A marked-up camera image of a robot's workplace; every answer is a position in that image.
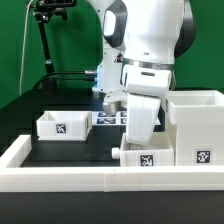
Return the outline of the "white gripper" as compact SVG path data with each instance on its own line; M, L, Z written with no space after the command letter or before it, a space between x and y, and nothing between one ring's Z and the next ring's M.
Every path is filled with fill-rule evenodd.
M129 143L147 145L150 142L160 103L158 97L128 95L126 139Z

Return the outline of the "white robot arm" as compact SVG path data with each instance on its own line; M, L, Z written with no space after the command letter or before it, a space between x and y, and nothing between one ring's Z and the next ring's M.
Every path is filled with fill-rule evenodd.
M161 99L175 86L175 59L196 31L190 0L86 0L98 14L103 58L95 92L104 111L127 108L126 140L150 142Z

